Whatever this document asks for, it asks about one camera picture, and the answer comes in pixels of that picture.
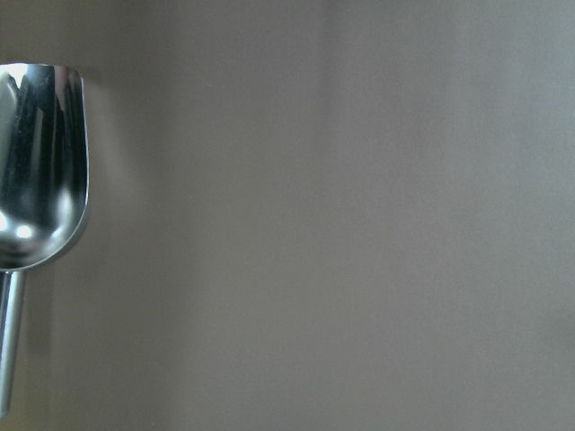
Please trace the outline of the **steel ice scoop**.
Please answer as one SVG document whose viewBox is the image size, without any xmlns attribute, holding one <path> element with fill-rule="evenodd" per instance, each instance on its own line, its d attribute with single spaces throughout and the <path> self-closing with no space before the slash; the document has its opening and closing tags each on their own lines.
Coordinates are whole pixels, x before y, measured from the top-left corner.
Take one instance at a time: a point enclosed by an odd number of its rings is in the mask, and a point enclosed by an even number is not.
<svg viewBox="0 0 575 431">
<path fill-rule="evenodd" d="M 1 66 L 1 415 L 10 410 L 28 270 L 84 229 L 89 151 L 84 81 L 73 68 Z"/>
</svg>

